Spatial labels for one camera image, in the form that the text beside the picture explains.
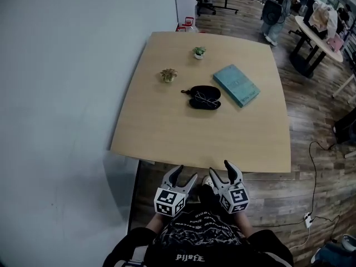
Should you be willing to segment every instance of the power strip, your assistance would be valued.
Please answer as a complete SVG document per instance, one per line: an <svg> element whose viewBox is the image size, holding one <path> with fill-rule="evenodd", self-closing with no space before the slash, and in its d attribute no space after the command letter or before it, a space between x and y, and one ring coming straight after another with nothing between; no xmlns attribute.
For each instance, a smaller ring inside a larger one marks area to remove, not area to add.
<svg viewBox="0 0 356 267"><path fill-rule="evenodd" d="M312 225L312 217L310 216L310 213L308 212L308 213L306 213L305 215L304 215L304 223L305 223L305 226L306 226L306 228L308 229L308 228L310 228L310 226Z"/></svg>

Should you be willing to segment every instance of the book cover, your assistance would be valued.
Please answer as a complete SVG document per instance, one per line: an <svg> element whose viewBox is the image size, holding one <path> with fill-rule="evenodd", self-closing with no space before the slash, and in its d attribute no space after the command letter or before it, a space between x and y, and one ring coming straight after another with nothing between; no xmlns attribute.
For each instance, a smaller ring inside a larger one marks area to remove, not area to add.
<svg viewBox="0 0 356 267"><path fill-rule="evenodd" d="M214 74L213 79L240 108L255 98L260 90L236 66L229 65Z"/></svg>

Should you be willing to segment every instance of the small potted plant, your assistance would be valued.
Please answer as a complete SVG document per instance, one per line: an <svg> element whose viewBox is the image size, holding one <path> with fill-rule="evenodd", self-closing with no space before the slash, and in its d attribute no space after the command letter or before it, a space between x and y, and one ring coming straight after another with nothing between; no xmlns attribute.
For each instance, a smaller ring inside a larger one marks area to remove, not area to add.
<svg viewBox="0 0 356 267"><path fill-rule="evenodd" d="M206 51L205 47L195 47L193 49L194 57L197 60L202 60L204 57L204 52Z"/></svg>
<svg viewBox="0 0 356 267"><path fill-rule="evenodd" d="M161 76L164 82L170 83L177 77L177 71L172 68L166 68L161 71Z"/></svg>

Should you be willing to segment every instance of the tabletop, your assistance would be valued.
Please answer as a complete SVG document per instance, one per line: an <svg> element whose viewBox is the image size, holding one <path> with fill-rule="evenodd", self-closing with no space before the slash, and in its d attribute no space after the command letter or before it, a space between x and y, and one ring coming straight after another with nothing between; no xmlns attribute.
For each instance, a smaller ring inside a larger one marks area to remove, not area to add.
<svg viewBox="0 0 356 267"><path fill-rule="evenodd" d="M302 16L295 16L296 23L298 26L301 28L301 30L313 41L317 44L317 46L325 52L328 56L330 56L332 59L338 61L338 62L343 62L343 55L341 54L340 51L334 52L331 50L329 45L323 41L321 38L317 36L316 33L314 33L303 21L304 17Z"/></svg>
<svg viewBox="0 0 356 267"><path fill-rule="evenodd" d="M192 49L206 48L203 60ZM240 108L212 80L234 64L261 90ZM172 83L159 72L177 70ZM221 107L189 106L181 90L216 86ZM270 47L206 33L155 32L149 38L128 88L112 140L120 155L169 164L225 170L224 160L244 172L290 172L289 119Z"/></svg>

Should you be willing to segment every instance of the round table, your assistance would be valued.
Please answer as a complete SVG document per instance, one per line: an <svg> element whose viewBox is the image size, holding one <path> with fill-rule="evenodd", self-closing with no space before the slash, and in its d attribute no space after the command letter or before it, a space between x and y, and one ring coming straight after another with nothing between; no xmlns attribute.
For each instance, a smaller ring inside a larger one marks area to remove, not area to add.
<svg viewBox="0 0 356 267"><path fill-rule="evenodd" d="M300 41L296 45L294 51L290 54L290 61L291 64L294 66L294 68L303 76L307 78L312 78L313 76L313 71L317 67L317 65L322 61L322 59L328 55L332 59L338 61L338 62L343 62L343 56L340 51L334 52L332 49L329 47L329 45L323 41L321 38L318 37L316 33L312 31L303 21L304 17L302 16L296 16L295 21L298 24L299 28L303 31L304 35L300 38ZM301 55L298 54L301 46L305 42L307 38L310 38L314 43L315 46L309 56L307 58L302 57ZM309 62L312 60L313 56L316 54L318 49L321 49L322 52L321 54L316 58L313 64L309 64Z"/></svg>

